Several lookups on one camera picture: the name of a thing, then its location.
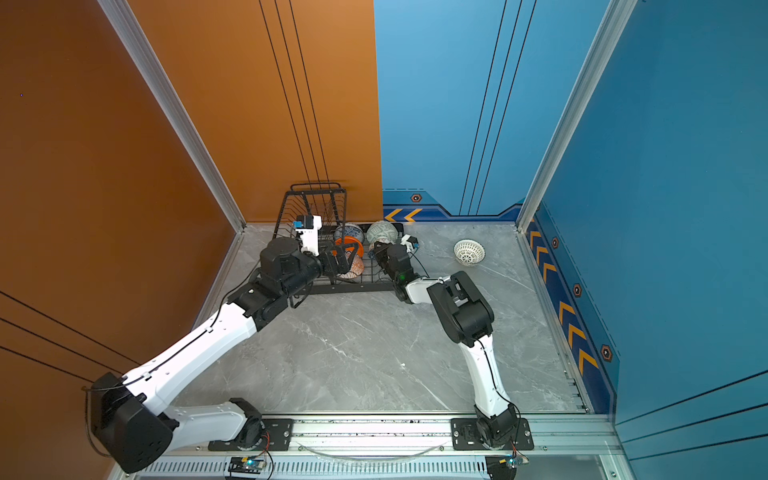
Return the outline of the red geometric pattern bowl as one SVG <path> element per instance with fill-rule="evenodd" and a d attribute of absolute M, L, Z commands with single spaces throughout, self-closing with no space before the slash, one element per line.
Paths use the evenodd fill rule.
<path fill-rule="evenodd" d="M 351 265 L 349 270 L 346 273 L 339 274 L 338 277 L 340 279 L 345 279 L 345 280 L 356 279 L 363 274 L 364 269 L 365 269 L 365 264 L 362 258 L 357 255 L 354 255 L 351 258 Z"/>

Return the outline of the orange plastic bowl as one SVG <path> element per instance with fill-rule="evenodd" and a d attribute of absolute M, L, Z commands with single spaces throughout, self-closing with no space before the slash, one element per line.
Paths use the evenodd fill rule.
<path fill-rule="evenodd" d="M 335 245 L 340 247 L 346 255 L 354 254 L 359 258 L 363 257 L 363 244 L 354 236 L 343 236 L 335 241 Z"/>

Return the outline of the green geometric pattern bowl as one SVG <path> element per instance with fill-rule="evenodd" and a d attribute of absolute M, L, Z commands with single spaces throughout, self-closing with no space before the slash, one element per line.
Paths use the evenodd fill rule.
<path fill-rule="evenodd" d="M 387 220 L 372 223 L 366 231 L 366 240 L 370 248 L 374 248 L 377 243 L 396 243 L 399 237 L 400 232 L 396 226 Z"/>

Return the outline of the blue floral white bowl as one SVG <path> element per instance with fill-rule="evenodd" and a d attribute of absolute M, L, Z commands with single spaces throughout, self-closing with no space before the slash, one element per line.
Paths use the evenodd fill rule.
<path fill-rule="evenodd" d="M 345 223 L 335 229 L 334 239 L 344 239 L 345 237 L 353 237 L 358 241 L 363 242 L 365 240 L 365 232 L 358 224 Z"/>

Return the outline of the black wire dish rack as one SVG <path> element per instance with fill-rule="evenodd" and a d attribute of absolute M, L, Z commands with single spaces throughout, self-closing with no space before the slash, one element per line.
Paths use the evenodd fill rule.
<path fill-rule="evenodd" d="M 322 217 L 322 228 L 319 232 L 319 247 L 321 243 L 335 245 L 334 231 L 345 223 L 354 223 L 361 226 L 365 232 L 365 240 L 362 242 L 364 254 L 362 260 L 365 264 L 363 274 L 356 279 L 342 280 L 338 278 L 321 277 L 312 286 L 313 294 L 341 294 L 357 292 L 392 292 L 394 286 L 389 277 L 378 266 L 373 256 L 373 248 L 370 248 L 366 240 L 366 231 L 372 223 L 351 221 L 347 218 L 346 209 L 347 192 L 337 182 L 307 182 L 290 186 L 284 194 L 279 214 L 273 230 L 274 237 L 293 237 L 293 221 L 299 215 L 319 215 Z M 403 226 L 393 223 L 403 235 Z"/>

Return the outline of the white lattice pattern bowl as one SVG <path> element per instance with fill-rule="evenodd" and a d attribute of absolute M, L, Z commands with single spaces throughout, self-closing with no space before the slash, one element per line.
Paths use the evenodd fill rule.
<path fill-rule="evenodd" d="M 459 240 L 453 247 L 455 259 L 462 265 L 477 265 L 485 259 L 486 251 L 482 244 L 472 239 Z"/>

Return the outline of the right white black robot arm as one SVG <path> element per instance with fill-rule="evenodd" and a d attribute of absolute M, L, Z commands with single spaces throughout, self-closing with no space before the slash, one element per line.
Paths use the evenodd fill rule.
<path fill-rule="evenodd" d="M 494 352 L 495 314 L 470 276 L 417 274 L 402 244 L 376 242 L 373 257 L 390 278 L 397 297 L 408 304 L 430 304 L 447 337 L 460 348 L 474 391 L 480 441 L 503 449 L 517 434 L 522 417 L 503 385 Z"/>

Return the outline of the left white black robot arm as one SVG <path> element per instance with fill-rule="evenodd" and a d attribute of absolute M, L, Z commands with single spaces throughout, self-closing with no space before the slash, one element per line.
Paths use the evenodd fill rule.
<path fill-rule="evenodd" d="M 148 467 L 168 450 L 205 442 L 257 447 L 264 425 L 248 401 L 177 408 L 174 399 L 225 353 L 300 305 L 316 279 L 348 273 L 358 249 L 341 244 L 313 252 L 293 237 L 271 240 L 208 320 L 123 376 L 107 373 L 93 383 L 88 391 L 91 435 L 126 473 Z"/>

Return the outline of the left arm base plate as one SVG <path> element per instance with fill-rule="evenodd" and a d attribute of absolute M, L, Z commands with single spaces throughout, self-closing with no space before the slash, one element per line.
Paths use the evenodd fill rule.
<path fill-rule="evenodd" d="M 243 452 L 284 452 L 288 451 L 292 439 L 294 420 L 291 418 L 272 418 L 248 420 L 240 433 L 233 440 L 211 441 L 209 451 Z"/>

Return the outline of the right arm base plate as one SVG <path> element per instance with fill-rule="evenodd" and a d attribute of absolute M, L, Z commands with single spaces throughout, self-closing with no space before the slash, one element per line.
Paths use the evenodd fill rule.
<path fill-rule="evenodd" d="M 533 434 L 525 418 L 515 419 L 510 428 L 481 426 L 476 418 L 450 420 L 452 447 L 456 451 L 504 450 L 532 451 Z"/>

